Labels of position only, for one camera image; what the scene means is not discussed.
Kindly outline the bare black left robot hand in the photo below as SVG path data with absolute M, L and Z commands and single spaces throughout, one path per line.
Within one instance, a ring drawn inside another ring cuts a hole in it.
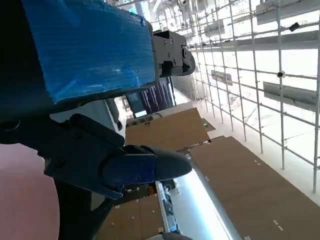
M 188 174 L 182 154 L 126 145 L 80 113 L 52 114 L 187 76 L 195 60 L 185 38 L 153 31 L 142 16 L 103 0 L 0 3 L 0 142 L 34 149 L 59 202 L 61 240 L 92 240 L 129 185 Z

